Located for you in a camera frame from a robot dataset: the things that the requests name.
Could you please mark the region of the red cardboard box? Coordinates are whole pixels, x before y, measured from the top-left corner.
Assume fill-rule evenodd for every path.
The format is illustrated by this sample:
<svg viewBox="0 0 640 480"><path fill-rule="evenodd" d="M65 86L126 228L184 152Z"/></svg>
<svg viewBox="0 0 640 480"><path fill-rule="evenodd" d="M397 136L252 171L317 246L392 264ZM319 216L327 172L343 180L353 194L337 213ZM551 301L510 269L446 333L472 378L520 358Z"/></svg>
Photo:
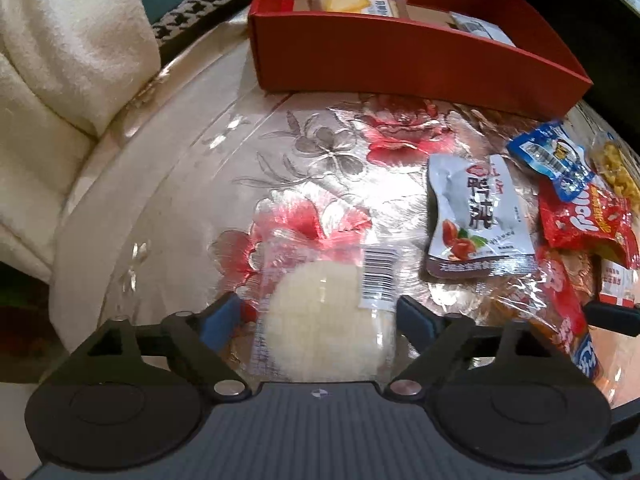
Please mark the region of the red cardboard box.
<svg viewBox="0 0 640 480"><path fill-rule="evenodd" d="M525 0L408 0L498 25L498 42L408 18L303 11L298 0L253 0L257 79L271 92L423 96L542 120L564 116L591 79Z"/></svg>

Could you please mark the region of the yellow cake packet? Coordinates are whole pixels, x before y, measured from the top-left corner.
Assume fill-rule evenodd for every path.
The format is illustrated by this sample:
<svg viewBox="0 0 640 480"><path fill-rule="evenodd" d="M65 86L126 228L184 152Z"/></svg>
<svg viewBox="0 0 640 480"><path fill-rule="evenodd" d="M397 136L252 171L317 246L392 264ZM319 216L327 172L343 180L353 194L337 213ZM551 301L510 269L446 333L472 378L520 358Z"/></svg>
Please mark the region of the yellow cake packet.
<svg viewBox="0 0 640 480"><path fill-rule="evenodd" d="M381 18L409 16L406 0L294 0L293 10L372 15Z"/></svg>

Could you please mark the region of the small white red packet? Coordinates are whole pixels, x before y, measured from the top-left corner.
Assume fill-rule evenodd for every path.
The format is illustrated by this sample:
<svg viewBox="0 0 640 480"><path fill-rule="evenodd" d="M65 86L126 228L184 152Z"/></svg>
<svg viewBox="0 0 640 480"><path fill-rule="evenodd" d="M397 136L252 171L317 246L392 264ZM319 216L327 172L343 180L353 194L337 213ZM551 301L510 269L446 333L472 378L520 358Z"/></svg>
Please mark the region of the small white red packet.
<svg viewBox="0 0 640 480"><path fill-rule="evenodd" d="M462 30L462 32L468 32L480 38L497 41L500 42L500 44L506 44L510 47L515 46L511 38L495 24L456 12L450 12L450 16L454 21L456 29Z"/></svg>

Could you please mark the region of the red white striped packet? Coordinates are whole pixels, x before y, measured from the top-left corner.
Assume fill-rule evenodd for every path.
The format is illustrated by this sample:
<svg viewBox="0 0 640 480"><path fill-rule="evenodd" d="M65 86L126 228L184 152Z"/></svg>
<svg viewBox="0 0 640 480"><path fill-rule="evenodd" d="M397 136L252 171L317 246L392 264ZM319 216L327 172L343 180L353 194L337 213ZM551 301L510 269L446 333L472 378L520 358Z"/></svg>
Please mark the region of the red white striped packet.
<svg viewBox="0 0 640 480"><path fill-rule="evenodd" d="M602 260L598 298L605 304L634 308L639 304L639 272Z"/></svg>

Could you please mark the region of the white duck snack packet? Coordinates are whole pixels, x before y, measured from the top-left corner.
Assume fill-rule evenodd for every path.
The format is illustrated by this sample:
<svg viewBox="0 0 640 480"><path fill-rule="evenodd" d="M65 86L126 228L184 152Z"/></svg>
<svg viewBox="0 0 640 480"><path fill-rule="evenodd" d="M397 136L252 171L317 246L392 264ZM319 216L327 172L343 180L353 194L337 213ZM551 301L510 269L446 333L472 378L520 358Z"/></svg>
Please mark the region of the white duck snack packet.
<svg viewBox="0 0 640 480"><path fill-rule="evenodd" d="M506 161L434 154L428 192L436 205L425 270L440 280L525 275L535 249Z"/></svg>

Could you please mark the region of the white rice cracker packet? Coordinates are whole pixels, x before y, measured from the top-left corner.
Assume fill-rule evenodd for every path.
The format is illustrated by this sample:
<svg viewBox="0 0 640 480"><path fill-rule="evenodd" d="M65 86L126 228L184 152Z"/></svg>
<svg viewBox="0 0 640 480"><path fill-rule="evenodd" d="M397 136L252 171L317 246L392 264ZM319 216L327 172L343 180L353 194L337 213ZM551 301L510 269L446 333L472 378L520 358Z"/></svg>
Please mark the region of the white rice cracker packet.
<svg viewBox="0 0 640 480"><path fill-rule="evenodd" d="M392 245L273 237L250 372L276 382L384 382L395 359L398 260Z"/></svg>

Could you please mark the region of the yellow popcorn snack packet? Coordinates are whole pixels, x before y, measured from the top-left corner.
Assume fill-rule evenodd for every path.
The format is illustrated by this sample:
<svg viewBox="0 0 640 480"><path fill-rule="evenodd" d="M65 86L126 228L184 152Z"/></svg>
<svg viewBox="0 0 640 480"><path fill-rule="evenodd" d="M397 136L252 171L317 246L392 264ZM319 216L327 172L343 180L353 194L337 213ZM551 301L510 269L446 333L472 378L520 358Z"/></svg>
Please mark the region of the yellow popcorn snack packet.
<svg viewBox="0 0 640 480"><path fill-rule="evenodd" d="M636 217L639 215L639 169L618 136L600 131L594 137L590 156L596 173Z"/></svg>

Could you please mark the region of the houndstooth fabric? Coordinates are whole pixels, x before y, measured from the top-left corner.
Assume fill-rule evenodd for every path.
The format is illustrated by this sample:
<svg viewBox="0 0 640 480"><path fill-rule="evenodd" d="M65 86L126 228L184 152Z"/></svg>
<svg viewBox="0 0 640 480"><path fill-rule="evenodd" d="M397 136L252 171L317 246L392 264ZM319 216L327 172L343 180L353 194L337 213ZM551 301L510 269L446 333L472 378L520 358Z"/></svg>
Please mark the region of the houndstooth fabric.
<svg viewBox="0 0 640 480"><path fill-rule="evenodd" d="M168 44L233 0L183 0L152 25L159 47Z"/></svg>

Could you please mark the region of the floral satin tablecloth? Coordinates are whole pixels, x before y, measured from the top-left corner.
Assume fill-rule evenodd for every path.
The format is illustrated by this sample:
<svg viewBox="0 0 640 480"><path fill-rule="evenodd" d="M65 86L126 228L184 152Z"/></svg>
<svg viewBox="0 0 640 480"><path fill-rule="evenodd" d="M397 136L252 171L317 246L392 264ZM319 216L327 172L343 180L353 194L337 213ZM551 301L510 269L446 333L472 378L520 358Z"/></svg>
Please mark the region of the floral satin tablecloth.
<svg viewBox="0 0 640 480"><path fill-rule="evenodd" d="M208 32L119 117L78 179L58 233L50 320L67 350L99 325L244 302L229 348L247 367L262 284L262 238L310 244L350 236L398 252L396 282L438 314L498 323L483 284L440 284L422 270L430 206L420 141L463 155L501 151L533 127L518 115L440 102L397 139L370 129L390 101L373 94L265 92L247 20Z"/></svg>

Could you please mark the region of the cream blanket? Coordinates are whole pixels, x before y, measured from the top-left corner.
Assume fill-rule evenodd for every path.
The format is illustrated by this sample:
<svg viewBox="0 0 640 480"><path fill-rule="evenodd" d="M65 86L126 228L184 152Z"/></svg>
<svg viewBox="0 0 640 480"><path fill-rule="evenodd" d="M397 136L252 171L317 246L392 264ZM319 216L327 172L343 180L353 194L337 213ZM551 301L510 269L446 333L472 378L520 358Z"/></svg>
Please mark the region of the cream blanket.
<svg viewBox="0 0 640 480"><path fill-rule="evenodd" d="M1 0L1 260L49 281L78 172L160 70L141 0Z"/></svg>

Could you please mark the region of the clear brown pastry packet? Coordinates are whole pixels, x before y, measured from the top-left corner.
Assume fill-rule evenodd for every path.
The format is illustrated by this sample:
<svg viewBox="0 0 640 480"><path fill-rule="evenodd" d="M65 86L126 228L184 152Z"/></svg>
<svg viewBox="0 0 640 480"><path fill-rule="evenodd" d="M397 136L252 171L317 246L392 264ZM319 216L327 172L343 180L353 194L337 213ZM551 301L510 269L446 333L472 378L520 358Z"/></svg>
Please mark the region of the clear brown pastry packet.
<svg viewBox="0 0 640 480"><path fill-rule="evenodd" d="M521 318L536 327L591 380L602 373L584 311L560 253L547 245L536 249L537 269L497 278L483 301L492 325Z"/></svg>

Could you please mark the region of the blue coconut snack packet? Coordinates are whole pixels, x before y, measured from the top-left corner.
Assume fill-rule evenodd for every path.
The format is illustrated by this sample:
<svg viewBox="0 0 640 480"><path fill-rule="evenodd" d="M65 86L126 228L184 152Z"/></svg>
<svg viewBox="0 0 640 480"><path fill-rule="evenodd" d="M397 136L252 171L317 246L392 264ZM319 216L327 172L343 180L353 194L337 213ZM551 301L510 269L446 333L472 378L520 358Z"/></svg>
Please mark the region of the blue coconut snack packet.
<svg viewBox="0 0 640 480"><path fill-rule="evenodd" d="M521 133L506 148L530 169L548 178L562 202L574 200L594 178L585 150L570 138L558 120Z"/></svg>

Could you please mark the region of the red Trolli gummy packet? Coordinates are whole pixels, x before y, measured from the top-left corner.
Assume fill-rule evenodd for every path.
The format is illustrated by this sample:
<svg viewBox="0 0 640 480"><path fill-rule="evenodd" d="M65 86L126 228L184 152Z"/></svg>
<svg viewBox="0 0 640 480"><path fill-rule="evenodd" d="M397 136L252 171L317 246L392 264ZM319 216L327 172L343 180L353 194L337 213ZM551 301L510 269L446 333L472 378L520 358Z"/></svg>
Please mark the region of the red Trolli gummy packet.
<svg viewBox="0 0 640 480"><path fill-rule="evenodd" d="M589 183L574 200L563 202L548 179L541 179L538 207L544 238L551 248L589 252L626 269L638 269L639 247L628 203Z"/></svg>

